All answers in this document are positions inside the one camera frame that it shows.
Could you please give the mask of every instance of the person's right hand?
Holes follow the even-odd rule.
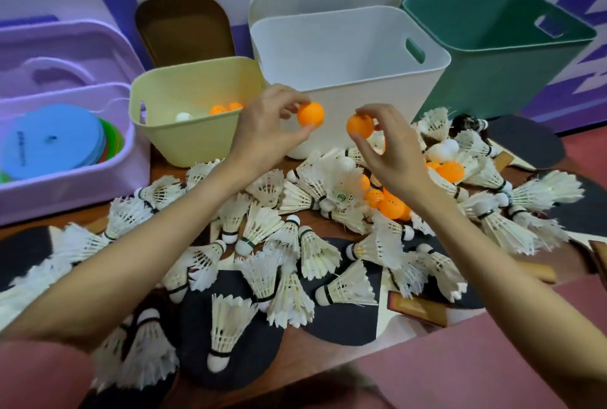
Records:
[[[375,129],[383,130],[383,155],[376,153],[360,134],[350,135],[382,185],[411,207],[436,193],[438,188],[426,170],[417,134],[405,117],[389,104],[369,104],[356,109],[356,113],[375,118],[379,122]]]

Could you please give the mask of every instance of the purple lid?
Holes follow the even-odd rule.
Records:
[[[99,21],[0,29],[0,62],[0,98],[131,84],[144,72],[127,39]]]

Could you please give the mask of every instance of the wooden table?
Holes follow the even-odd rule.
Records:
[[[297,164],[296,161],[284,160],[281,162],[280,168],[287,171]],[[580,171],[576,163],[568,158],[562,160],[557,167],[570,172]],[[184,180],[186,171],[185,168],[171,166],[158,152],[152,151],[150,174],[152,181],[166,174]],[[528,177],[529,173],[514,168],[506,168],[503,175],[514,186],[517,186]],[[69,222],[86,225],[106,216],[108,209],[109,205],[106,203],[25,223],[4,226],[0,228],[0,239],[37,225],[52,225],[60,228]],[[323,219],[318,212],[306,211],[298,215],[300,215],[302,225],[310,225],[322,237],[335,236],[350,240],[361,239],[360,235],[346,231],[343,226]],[[529,260],[528,257],[520,257],[520,259]],[[534,256],[532,261],[551,265],[557,273],[559,283],[568,282],[588,273],[585,259],[569,244],[564,244],[553,252],[541,252]],[[405,317],[396,317],[376,341],[361,347],[351,347],[324,342],[301,329],[289,326],[285,331],[280,350],[273,364],[247,388],[230,393],[219,393],[202,389],[185,379],[180,379],[163,407],[179,407],[181,409],[217,408],[253,398],[372,352],[404,342],[411,338],[412,328],[418,336],[428,333],[428,329],[417,321]]]

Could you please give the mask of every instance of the person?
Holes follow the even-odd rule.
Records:
[[[287,132],[308,98],[273,85],[239,117],[228,157],[192,191],[79,264],[25,309],[0,339],[30,339],[92,352],[153,290],[178,257],[234,193],[304,142],[314,126]],[[426,172],[416,134],[395,107],[360,107],[378,121],[385,152],[352,135],[368,168],[435,231],[488,313],[522,357],[569,407],[607,400],[607,339],[542,282],[525,274],[458,209]]]

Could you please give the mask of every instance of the wooden paddle handle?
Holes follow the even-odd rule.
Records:
[[[598,275],[607,290],[607,244],[602,241],[590,241],[591,257],[597,266]]]
[[[517,260],[517,265],[522,268],[527,275],[531,275],[540,281],[551,284],[557,282],[557,274],[555,273],[554,268],[549,265],[535,262],[522,262],[520,260]]]
[[[500,152],[494,158],[495,169],[497,169],[497,172],[502,172],[504,169],[506,169],[507,166],[510,166],[513,161],[514,157],[510,155],[510,153]]]
[[[406,298],[400,292],[388,292],[388,310],[425,321],[442,328],[447,327],[447,306],[424,298]]]
[[[107,227],[107,216],[100,217],[84,226],[89,232],[100,234]]]

